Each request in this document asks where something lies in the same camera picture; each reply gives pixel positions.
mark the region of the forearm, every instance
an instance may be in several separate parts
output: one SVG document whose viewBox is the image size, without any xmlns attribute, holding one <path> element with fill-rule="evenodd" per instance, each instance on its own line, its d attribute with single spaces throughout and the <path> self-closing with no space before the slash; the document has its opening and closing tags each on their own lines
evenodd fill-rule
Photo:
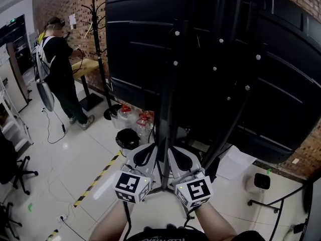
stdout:
<svg viewBox="0 0 321 241">
<path fill-rule="evenodd" d="M 236 236 L 234 228 L 210 203 L 203 204 L 195 213 L 209 241 L 230 241 Z"/>
<path fill-rule="evenodd" d="M 128 203 L 129 213 L 134 205 Z M 112 210 L 97 225 L 89 241 L 119 241 L 127 224 L 127 217 L 122 201 L 117 201 Z"/>
<path fill-rule="evenodd" d="M 82 56 L 82 52 L 80 50 L 74 50 L 70 55 L 71 58 Z"/>
</svg>

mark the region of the man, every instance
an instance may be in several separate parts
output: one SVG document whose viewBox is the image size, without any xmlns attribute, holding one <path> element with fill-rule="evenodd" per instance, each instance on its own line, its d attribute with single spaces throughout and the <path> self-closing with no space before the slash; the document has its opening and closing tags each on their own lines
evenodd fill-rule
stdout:
<svg viewBox="0 0 321 241">
<path fill-rule="evenodd" d="M 129 213 L 132 212 L 133 207 L 133 204 L 128 204 Z M 204 233 L 197 229 L 175 228 L 172 225 L 168 226 L 167 229 L 145 228 L 144 232 L 130 237 L 128 241 L 264 241 L 263 237 L 256 231 L 246 231 L 237 235 L 233 227 L 213 208 L 210 203 L 201 205 L 195 210 L 195 213 Z M 94 229 L 89 241 L 119 241 L 126 224 L 127 217 L 123 202 L 118 201 L 113 209 Z"/>
<path fill-rule="evenodd" d="M 69 123 L 78 121 L 79 126 L 86 130 L 94 121 L 94 115 L 87 118 L 78 101 L 75 83 L 72 75 L 72 67 L 69 57 L 83 57 L 84 52 L 73 50 L 63 38 L 65 23 L 57 17 L 48 21 L 45 27 L 43 41 L 49 41 L 44 46 L 44 52 L 48 62 L 52 61 L 50 74 L 45 78 L 50 90 L 60 102 L 61 108 L 69 118 Z"/>
</svg>

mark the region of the brick wall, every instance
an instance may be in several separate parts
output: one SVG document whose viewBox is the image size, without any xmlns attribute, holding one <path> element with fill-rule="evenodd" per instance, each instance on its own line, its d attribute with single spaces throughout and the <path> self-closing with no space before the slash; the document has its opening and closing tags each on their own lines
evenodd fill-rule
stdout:
<svg viewBox="0 0 321 241">
<path fill-rule="evenodd" d="M 71 35 L 68 43 L 72 47 L 81 47 L 85 51 L 87 58 L 96 59 L 96 56 L 89 54 L 90 52 L 95 52 L 93 36 L 89 35 L 86 39 L 83 39 L 89 26 L 80 22 L 81 20 L 91 21 L 89 11 L 81 7 L 82 4 L 89 6 L 91 1 L 92 0 L 33 0 L 35 29 L 42 31 L 46 21 L 52 16 L 63 18 L 66 21 L 67 27 L 69 27 L 68 16 L 75 14 L 77 29 L 70 30 Z M 105 0 L 96 0 L 96 4 L 99 5 L 104 1 Z M 321 0 L 291 1 L 295 2 L 312 14 L 316 19 L 321 21 Z M 101 16 L 104 15 L 104 11 L 105 5 L 99 10 Z M 106 48 L 105 34 L 105 29 L 99 31 L 100 46 L 102 50 Z M 106 76 L 108 76 L 106 52 L 103 54 L 102 59 L 105 65 Z M 98 70 L 87 75 L 86 78 L 90 84 L 101 90 L 103 89 Z M 292 163 L 295 158 L 299 159 L 297 164 Z M 276 167 L 301 177 L 308 177 L 314 170 L 321 167 L 321 121 L 302 143 L 300 148 L 285 163 L 279 164 Z"/>
</svg>

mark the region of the black shirt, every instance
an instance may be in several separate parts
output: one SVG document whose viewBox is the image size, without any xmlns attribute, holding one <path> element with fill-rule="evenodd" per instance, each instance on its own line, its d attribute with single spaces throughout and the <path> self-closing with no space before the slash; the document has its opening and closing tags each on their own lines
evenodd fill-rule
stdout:
<svg viewBox="0 0 321 241">
<path fill-rule="evenodd" d="M 50 74 L 45 79 L 49 87 L 61 86 L 73 82 L 72 68 L 69 62 L 69 56 L 74 51 L 66 42 L 64 38 L 54 37 L 48 41 L 44 47 L 45 55 L 48 62 L 56 56 L 51 64 Z"/>
<path fill-rule="evenodd" d="M 150 229 L 136 235 L 133 235 L 127 241 L 208 241 L 203 232 L 192 229 Z M 246 231 L 232 241 L 265 241 L 256 231 Z"/>
</svg>

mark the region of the green pants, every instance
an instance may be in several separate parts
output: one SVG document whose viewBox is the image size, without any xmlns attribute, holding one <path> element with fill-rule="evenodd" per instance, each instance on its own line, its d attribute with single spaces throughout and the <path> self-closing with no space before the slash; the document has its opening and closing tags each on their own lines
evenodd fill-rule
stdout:
<svg viewBox="0 0 321 241">
<path fill-rule="evenodd" d="M 68 82 L 68 84 L 60 86 L 49 84 L 49 87 L 59 100 L 61 108 L 68 118 L 75 117 L 80 124 L 87 123 L 87 116 L 82 111 L 82 107 L 78 101 L 74 82 Z"/>
</svg>

